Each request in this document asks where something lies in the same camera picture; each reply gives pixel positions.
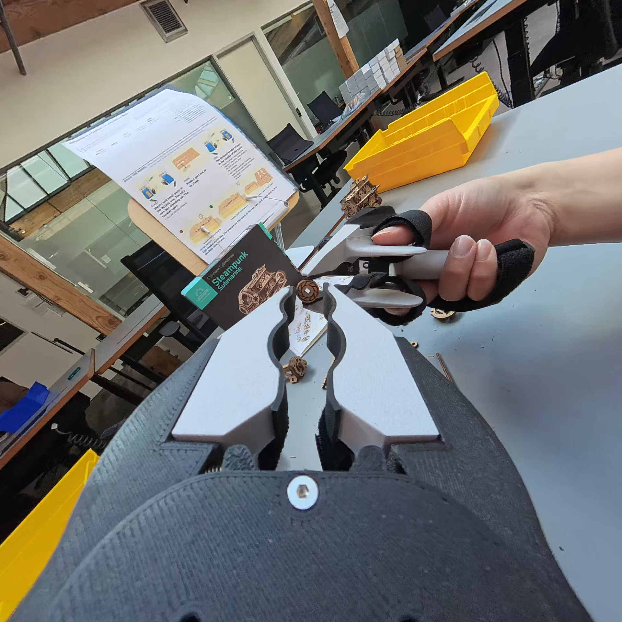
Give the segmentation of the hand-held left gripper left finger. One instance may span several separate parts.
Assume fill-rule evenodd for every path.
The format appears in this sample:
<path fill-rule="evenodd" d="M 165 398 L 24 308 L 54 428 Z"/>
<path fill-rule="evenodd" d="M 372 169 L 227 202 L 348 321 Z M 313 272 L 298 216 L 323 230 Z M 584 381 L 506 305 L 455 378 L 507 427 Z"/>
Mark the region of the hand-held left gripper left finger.
<path fill-rule="evenodd" d="M 287 380 L 295 290 L 286 286 L 225 331 L 198 378 L 172 437 L 246 446 L 260 469 L 276 469 L 289 429 Z"/>

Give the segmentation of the stack of white boxes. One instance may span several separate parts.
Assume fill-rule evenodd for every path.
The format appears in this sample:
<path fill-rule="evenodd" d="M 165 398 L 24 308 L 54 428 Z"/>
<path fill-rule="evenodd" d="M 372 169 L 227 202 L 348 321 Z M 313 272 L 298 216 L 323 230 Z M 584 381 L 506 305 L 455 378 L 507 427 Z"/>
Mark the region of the stack of white boxes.
<path fill-rule="evenodd" d="M 395 39 L 340 85 L 344 104 L 348 104 L 356 95 L 371 95 L 387 88 L 406 67 L 400 42 Z"/>

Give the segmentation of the instruction booklet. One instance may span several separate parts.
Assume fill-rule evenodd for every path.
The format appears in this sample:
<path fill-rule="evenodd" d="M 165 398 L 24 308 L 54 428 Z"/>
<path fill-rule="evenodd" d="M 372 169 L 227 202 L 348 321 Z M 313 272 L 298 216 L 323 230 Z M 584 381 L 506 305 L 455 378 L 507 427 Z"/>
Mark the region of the instruction booklet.
<path fill-rule="evenodd" d="M 327 320 L 323 314 L 305 308 L 296 299 L 294 319 L 289 325 L 289 349 L 294 356 L 304 357 L 326 329 Z"/>

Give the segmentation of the person's right forearm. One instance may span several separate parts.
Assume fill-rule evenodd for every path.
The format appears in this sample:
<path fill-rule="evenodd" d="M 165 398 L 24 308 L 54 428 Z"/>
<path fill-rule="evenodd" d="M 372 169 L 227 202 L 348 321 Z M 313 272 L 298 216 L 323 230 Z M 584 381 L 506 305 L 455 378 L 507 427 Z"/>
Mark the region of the person's right forearm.
<path fill-rule="evenodd" d="M 534 167 L 548 246 L 621 242 L 621 148 Z"/>

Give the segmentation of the person's right hand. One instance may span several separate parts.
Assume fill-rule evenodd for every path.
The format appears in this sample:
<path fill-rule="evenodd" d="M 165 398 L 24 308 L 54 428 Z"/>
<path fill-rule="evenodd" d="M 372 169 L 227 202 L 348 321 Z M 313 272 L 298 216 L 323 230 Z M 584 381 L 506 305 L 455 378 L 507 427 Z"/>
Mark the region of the person's right hand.
<path fill-rule="evenodd" d="M 554 211 L 530 168 L 473 180 L 428 199 L 419 212 L 432 224 L 430 247 L 447 250 L 439 280 L 419 280 L 428 300 L 480 302 L 498 273 L 495 245 L 520 239 L 534 250 L 531 276 L 554 233 Z"/>

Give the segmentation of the blue plastic bin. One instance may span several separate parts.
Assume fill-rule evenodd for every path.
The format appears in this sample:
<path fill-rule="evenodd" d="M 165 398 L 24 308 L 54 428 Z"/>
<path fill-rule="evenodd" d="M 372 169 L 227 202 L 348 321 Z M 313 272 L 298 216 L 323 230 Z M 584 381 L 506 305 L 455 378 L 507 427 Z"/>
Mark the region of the blue plastic bin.
<path fill-rule="evenodd" d="M 44 407 L 49 394 L 45 385 L 34 383 L 24 397 L 1 414 L 1 431 L 19 432 Z"/>

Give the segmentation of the wall air vent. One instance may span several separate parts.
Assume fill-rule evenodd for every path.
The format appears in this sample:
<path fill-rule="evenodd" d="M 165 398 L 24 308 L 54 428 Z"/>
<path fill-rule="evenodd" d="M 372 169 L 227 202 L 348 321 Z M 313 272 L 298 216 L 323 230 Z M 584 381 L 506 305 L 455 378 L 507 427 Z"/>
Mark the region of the wall air vent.
<path fill-rule="evenodd" d="M 188 33 L 170 1 L 143 1 L 140 6 L 165 43 Z"/>

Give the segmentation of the wooden easel board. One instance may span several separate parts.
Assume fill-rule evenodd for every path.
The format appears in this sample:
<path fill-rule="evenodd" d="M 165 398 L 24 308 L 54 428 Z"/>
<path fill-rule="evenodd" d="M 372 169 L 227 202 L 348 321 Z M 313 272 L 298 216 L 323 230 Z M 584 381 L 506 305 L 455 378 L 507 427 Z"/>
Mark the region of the wooden easel board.
<path fill-rule="evenodd" d="M 196 277 L 210 270 L 214 262 L 220 261 L 227 252 L 227 250 L 219 251 L 211 262 L 206 262 L 133 198 L 128 203 L 128 214 L 137 228 Z"/>

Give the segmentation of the dark teal product box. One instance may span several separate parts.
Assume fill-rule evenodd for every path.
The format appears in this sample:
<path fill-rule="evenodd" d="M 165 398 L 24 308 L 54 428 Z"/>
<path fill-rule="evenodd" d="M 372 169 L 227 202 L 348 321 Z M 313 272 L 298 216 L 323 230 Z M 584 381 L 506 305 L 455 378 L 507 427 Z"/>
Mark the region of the dark teal product box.
<path fill-rule="evenodd" d="M 263 224 L 249 227 L 236 244 L 183 290 L 182 295 L 228 330 L 284 287 L 302 280 Z"/>

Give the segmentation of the yellow plastic bin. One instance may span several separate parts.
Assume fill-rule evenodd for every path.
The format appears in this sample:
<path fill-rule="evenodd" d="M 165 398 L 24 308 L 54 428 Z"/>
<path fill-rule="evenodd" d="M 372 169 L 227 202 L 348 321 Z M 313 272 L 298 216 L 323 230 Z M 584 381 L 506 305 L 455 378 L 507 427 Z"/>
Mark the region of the yellow plastic bin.
<path fill-rule="evenodd" d="M 99 460 L 91 449 L 1 544 L 1 571 L 38 575 L 58 546 L 71 513 Z"/>
<path fill-rule="evenodd" d="M 460 168 L 499 104 L 493 82 L 482 72 L 377 131 L 345 170 L 352 179 L 368 176 L 382 193 Z"/>

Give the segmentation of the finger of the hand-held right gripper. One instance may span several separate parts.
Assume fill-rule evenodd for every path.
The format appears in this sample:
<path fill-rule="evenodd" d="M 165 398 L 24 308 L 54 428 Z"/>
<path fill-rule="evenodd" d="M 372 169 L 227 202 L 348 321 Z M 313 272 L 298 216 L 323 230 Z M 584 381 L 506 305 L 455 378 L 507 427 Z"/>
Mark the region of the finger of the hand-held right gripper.
<path fill-rule="evenodd" d="M 354 276 L 374 256 L 373 228 L 345 225 L 301 268 L 301 275 L 314 279 L 324 276 Z"/>

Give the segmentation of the wooden submarine model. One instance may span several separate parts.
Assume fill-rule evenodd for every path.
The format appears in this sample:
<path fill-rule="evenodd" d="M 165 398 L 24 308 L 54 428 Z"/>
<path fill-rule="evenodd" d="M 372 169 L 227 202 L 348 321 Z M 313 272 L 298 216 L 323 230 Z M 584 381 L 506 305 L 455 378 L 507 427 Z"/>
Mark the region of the wooden submarine model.
<path fill-rule="evenodd" d="M 346 195 L 341 199 L 341 210 L 346 221 L 350 221 L 366 208 L 376 208 L 383 202 L 378 194 L 379 185 L 369 180 L 369 175 L 354 179 Z"/>

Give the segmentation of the grey desk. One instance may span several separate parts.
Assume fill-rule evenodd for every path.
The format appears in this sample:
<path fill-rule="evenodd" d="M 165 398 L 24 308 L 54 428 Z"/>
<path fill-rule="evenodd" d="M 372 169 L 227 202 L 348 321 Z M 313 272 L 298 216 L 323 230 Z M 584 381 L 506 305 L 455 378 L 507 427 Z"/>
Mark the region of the grey desk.
<path fill-rule="evenodd" d="M 144 336 L 147 329 L 163 319 L 166 313 L 166 307 L 158 298 L 150 296 L 96 348 L 90 349 L 71 365 L 51 386 L 51 396 L 46 403 L 17 432 L 10 433 L 8 438 L 1 440 L 1 468 L 5 467 L 88 382 L 93 382 L 131 404 L 140 404 L 142 401 L 140 396 L 103 377 L 103 373 L 111 369 L 128 348 Z"/>
<path fill-rule="evenodd" d="M 384 96 L 395 97 L 399 91 L 405 88 L 408 82 L 422 70 L 419 61 L 425 57 L 427 52 L 426 46 L 417 50 L 414 55 L 411 55 L 407 59 L 408 62 L 405 69 L 389 82 L 384 89 L 373 91 L 370 95 L 365 97 L 362 104 L 347 118 L 340 120 L 325 132 L 316 136 L 312 145 L 306 151 L 302 152 L 290 164 L 284 165 L 284 171 L 290 173 L 293 168 L 323 149 L 332 148 L 333 146 L 338 147 L 339 144 L 344 142 L 346 134 L 350 135 L 355 129 L 360 127 L 363 122 L 369 120 L 371 114 L 376 109 L 376 100 Z"/>

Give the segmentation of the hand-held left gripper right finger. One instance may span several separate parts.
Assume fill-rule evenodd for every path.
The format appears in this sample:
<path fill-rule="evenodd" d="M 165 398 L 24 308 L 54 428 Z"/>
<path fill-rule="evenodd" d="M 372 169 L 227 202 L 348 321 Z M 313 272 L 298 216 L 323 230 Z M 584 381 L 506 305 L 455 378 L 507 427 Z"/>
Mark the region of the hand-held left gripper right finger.
<path fill-rule="evenodd" d="M 387 455 L 393 445 L 440 440 L 408 362 L 416 350 L 336 285 L 324 285 L 322 294 L 333 355 L 318 423 L 323 470 L 349 470 L 365 447 Z"/>

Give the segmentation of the printed instruction poster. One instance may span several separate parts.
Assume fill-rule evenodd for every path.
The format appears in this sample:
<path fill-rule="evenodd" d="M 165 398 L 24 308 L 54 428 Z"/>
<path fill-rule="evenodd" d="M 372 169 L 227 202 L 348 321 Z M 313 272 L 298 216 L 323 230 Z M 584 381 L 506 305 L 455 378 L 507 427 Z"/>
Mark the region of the printed instruction poster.
<path fill-rule="evenodd" d="M 296 205 L 291 179 L 203 99 L 163 88 L 68 138 L 206 262 L 246 229 L 273 229 Z"/>

